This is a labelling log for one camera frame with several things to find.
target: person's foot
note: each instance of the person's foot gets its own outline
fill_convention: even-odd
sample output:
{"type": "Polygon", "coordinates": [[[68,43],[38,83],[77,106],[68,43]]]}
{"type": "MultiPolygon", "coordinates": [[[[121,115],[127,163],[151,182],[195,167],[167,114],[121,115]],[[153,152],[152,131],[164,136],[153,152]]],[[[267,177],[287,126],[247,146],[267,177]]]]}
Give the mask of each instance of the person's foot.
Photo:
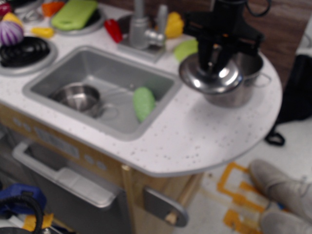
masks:
{"type": "Polygon", "coordinates": [[[266,211],[260,218],[263,234],[312,234],[312,225],[282,211],[266,211]]]}
{"type": "Polygon", "coordinates": [[[249,172],[255,186],[264,195],[312,223],[310,184],[291,179],[273,165],[259,159],[251,162],[249,172]]]}

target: metal pot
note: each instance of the metal pot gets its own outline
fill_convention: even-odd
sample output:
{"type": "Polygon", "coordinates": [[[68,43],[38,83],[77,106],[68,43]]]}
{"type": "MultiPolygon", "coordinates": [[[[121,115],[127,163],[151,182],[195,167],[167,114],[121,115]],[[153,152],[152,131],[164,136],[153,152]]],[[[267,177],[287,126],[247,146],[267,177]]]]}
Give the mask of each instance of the metal pot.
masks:
{"type": "Polygon", "coordinates": [[[235,89],[222,94],[205,94],[208,102],[223,107],[239,107],[246,104],[252,97],[254,83],[263,67],[263,59],[258,54],[255,57],[238,53],[232,60],[243,74],[243,82],[235,89]]]}
{"type": "Polygon", "coordinates": [[[97,117],[103,105],[98,90],[82,83],[65,85],[50,98],[91,117],[97,117]]]}

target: oven handle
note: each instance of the oven handle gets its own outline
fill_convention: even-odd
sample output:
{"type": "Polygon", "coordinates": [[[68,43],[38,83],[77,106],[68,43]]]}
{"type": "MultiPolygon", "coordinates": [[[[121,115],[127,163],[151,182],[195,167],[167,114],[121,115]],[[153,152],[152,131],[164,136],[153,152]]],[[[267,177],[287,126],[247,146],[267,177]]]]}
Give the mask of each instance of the oven handle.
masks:
{"type": "Polygon", "coordinates": [[[100,187],[70,168],[63,167],[57,171],[53,170],[25,153],[29,145],[22,141],[13,149],[13,157],[21,164],[95,207],[105,211],[112,206],[116,198],[114,193],[100,187]]]}

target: stainless steel bowl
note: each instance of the stainless steel bowl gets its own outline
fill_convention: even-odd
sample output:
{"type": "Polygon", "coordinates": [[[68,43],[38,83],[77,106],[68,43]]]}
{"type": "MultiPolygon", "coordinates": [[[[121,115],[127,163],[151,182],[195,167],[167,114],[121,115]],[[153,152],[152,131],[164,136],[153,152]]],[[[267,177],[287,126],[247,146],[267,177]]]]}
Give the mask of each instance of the stainless steel bowl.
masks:
{"type": "Polygon", "coordinates": [[[92,117],[98,115],[103,105],[98,90],[82,83],[70,83],[56,90],[50,98],[92,117]]]}

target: oven door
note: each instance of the oven door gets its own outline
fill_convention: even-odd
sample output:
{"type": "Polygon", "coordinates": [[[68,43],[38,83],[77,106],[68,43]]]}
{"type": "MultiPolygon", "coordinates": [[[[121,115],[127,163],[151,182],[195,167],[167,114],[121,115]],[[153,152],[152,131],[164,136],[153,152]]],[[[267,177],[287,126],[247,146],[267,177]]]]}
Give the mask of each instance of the oven door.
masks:
{"type": "Polygon", "coordinates": [[[80,234],[130,234],[125,191],[27,140],[13,150],[47,197],[47,210],[80,234]]]}

